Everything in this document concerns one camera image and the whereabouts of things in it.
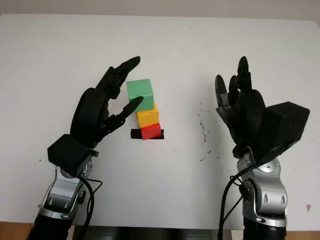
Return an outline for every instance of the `robotic arm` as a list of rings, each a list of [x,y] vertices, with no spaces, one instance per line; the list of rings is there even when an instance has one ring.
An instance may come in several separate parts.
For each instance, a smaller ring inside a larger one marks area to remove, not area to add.
[[[291,102],[266,107],[252,89],[246,57],[239,61],[227,91],[223,78],[215,78],[216,109],[229,128],[236,146],[238,174],[227,184],[220,212],[218,240],[223,238],[225,203],[232,183],[242,178],[244,240],[284,240],[287,225],[287,193],[280,180],[277,156],[300,140],[310,111]]]
[[[88,88],[80,98],[75,110],[70,134],[62,135],[48,149],[48,160],[55,167],[55,179],[48,188],[27,240],[65,240],[83,204],[86,191],[90,193],[90,210],[78,239],[84,239],[93,213],[94,192],[87,181],[93,168],[92,157],[97,144],[108,134],[121,127],[144,99],[137,97],[118,115],[109,116],[108,101],[116,99],[120,87],[129,72],[140,62],[134,57],[117,68],[107,70],[95,88]]]

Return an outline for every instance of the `white wall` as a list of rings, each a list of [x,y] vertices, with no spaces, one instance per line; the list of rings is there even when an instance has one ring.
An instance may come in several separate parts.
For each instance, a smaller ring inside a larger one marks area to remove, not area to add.
[[[311,20],[319,0],[0,0],[1,13]]]

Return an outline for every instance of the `stacked blocks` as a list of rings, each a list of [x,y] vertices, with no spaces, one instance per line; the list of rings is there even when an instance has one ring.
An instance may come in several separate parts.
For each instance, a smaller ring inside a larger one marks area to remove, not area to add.
[[[154,102],[150,79],[128,81],[126,87],[130,102],[139,96],[144,97],[135,110],[142,139],[146,140],[161,136],[159,110]]]

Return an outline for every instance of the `white surface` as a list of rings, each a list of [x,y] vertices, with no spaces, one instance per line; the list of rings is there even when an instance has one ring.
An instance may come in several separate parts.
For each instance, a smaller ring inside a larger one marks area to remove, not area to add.
[[[165,140],[130,139],[137,127],[132,115],[98,145],[91,177],[104,184],[92,225],[218,227],[237,160],[215,112],[214,77],[228,81],[246,55],[266,105],[291,101],[311,110],[302,140],[279,159],[288,229],[320,230],[319,28],[308,21],[226,18],[0,16],[1,221],[33,222],[54,177],[47,147],[69,131],[83,91],[109,66],[137,55],[142,61],[127,80],[151,79]],[[127,102],[123,86],[110,112]],[[238,196],[233,187],[227,208]],[[83,221],[78,214],[76,223]],[[242,229],[242,222],[238,207],[226,227]]]

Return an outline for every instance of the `wire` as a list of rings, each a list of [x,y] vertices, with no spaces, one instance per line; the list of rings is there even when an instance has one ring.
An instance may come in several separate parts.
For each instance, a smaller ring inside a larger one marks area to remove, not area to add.
[[[90,179],[90,178],[87,178],[87,180],[88,180],[88,181],[91,181],[91,182],[99,183],[99,186],[96,187],[96,189],[93,191],[93,194],[95,194],[96,191],[98,191],[98,189],[102,186],[102,184],[104,184],[104,183],[103,183],[102,181],[100,181],[100,180],[95,180],[95,179]],[[89,214],[90,202],[91,202],[91,197],[89,197],[88,203],[86,204],[86,214],[87,214],[87,215]]]
[[[78,240],[84,240],[86,236],[86,232],[88,230],[88,226],[92,217],[92,213],[94,212],[94,206],[95,206],[95,194],[94,191],[92,190],[92,187],[90,183],[83,177],[83,176],[78,176],[78,179],[80,179],[81,182],[87,187],[89,193],[90,193],[90,199],[91,199],[91,204],[90,204],[90,210],[88,211],[84,225],[81,229],[81,232],[78,236]]]
[[[223,195],[222,195],[222,201],[221,201],[221,209],[220,209],[220,219],[219,219],[219,230],[218,230],[218,234],[217,234],[217,240],[223,240],[223,230],[224,230],[224,219],[225,219],[225,207],[226,207],[226,199],[227,199],[227,194],[228,191],[231,187],[231,185],[239,178],[241,177],[243,174],[246,174],[247,172],[250,172],[251,170],[258,168],[259,166],[261,166],[261,164],[259,165],[252,165],[249,166],[243,170],[241,170],[240,172],[238,172],[236,175],[234,175],[233,177],[230,178],[229,182],[227,183],[224,191],[223,191]]]
[[[241,202],[241,200],[243,199],[244,197],[241,196],[238,201],[236,201],[236,203],[233,205],[233,207],[229,210],[229,212],[225,215],[224,219],[223,219],[223,222],[225,222],[227,220],[227,218],[229,217],[229,215],[232,213],[232,211],[237,207],[237,205]]]
[[[238,177],[236,180],[238,180],[240,182],[240,184],[233,182],[234,185],[240,187],[241,185],[244,184],[244,182]]]

